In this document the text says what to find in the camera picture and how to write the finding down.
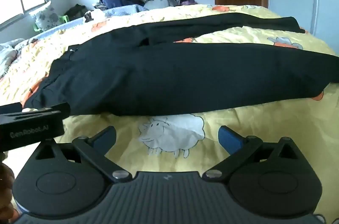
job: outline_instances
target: bed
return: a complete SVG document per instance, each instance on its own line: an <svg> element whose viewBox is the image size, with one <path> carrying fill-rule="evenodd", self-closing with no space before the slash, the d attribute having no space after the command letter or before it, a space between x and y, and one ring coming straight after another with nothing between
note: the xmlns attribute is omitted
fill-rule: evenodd
<svg viewBox="0 0 339 224"><path fill-rule="evenodd" d="M260 18L279 18L275 13L259 6L191 5L113 16L99 23L92 21L74 28L58 30L53 35L30 43L22 49L21 59L10 66L0 81L0 105L21 102L29 89L49 73L53 60L58 59L71 45L84 43L95 36L121 27L232 12ZM335 55L325 42L308 32L302 34L252 29L246 26L182 41L261 43ZM91 137L107 126L113 125L117 131L117 142L106 157L133 175L137 171L199 171L202 174L228 157L228 153L218 140L218 130L222 125L227 125L243 136L256 135L266 142L277 142L281 137L289 136L301 149L321 180L323 194L316 213L324 215L327 222L331 223L339 217L338 116L339 85L329 84L323 93L313 99L284 100L172 116L171 122L179 128L180 124L187 121L196 123L197 127L192 129L199 135L185 147L180 145L178 139L175 151L147 146L145 129L154 122L164 121L162 117L118 117L108 113L71 116L64 120L65 134L57 141L70 142L83 135ZM17 175L36 146L37 144L10 151L5 163Z"/></svg>

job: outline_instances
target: green plastic chair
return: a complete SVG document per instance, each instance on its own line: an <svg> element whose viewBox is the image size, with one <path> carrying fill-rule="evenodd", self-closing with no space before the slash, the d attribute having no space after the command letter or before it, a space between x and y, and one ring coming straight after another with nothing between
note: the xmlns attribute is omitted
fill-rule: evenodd
<svg viewBox="0 0 339 224"><path fill-rule="evenodd" d="M62 24L69 22L68 15L59 16L59 20ZM34 31L36 31L37 33L39 34L43 33L43 30L41 30L35 23L33 25L33 28L34 28Z"/></svg>

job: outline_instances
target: human hand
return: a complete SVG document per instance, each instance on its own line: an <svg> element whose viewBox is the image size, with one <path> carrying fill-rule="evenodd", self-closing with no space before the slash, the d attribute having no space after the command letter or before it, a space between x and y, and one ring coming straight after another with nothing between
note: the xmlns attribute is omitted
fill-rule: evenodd
<svg viewBox="0 0 339 224"><path fill-rule="evenodd" d="M5 164L0 163L0 221L13 218L14 209L11 204L13 183L13 171Z"/></svg>

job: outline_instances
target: yellow bedsheet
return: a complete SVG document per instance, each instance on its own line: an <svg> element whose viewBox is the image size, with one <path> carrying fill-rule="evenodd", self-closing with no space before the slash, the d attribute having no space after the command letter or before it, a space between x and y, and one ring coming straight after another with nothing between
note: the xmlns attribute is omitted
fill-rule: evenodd
<svg viewBox="0 0 339 224"><path fill-rule="evenodd" d="M48 39L30 44L22 51L19 63L10 67L0 82L0 105L21 101L29 88L49 72L54 59L73 44L83 43L112 29L147 22L196 18L224 12L240 12L261 18L278 18L266 8L257 6L205 5L169 7L130 16L112 17L99 25L92 22L59 31ZM334 52L311 34L236 27L206 34L186 42L252 42L287 46L326 54ZM188 145L179 136L169 144L157 140L152 124L171 124L178 131L193 133ZM290 136L319 176L323 194L316 213L328 223L339 217L339 85L330 84L323 95L314 99L286 100L256 106L213 111L184 116L117 117L112 114L72 116L64 121L65 135L59 142L70 142L81 136L93 136L109 125L117 130L117 142L106 157L135 174L137 171L199 171L203 173L228 156L218 142L220 126L227 125L243 136L256 135L266 142ZM153 137L153 148L147 139ZM36 145L9 153L7 163L16 174Z"/></svg>

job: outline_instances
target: ribbed black surface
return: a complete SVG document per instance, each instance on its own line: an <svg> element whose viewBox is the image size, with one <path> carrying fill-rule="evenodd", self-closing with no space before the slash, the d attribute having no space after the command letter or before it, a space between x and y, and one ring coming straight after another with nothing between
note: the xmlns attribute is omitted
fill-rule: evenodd
<svg viewBox="0 0 339 224"><path fill-rule="evenodd" d="M198 173L139 173L116 184L94 209L74 218L40 220L22 216L17 224L321 224L313 215L273 220L236 204L222 184Z"/></svg>

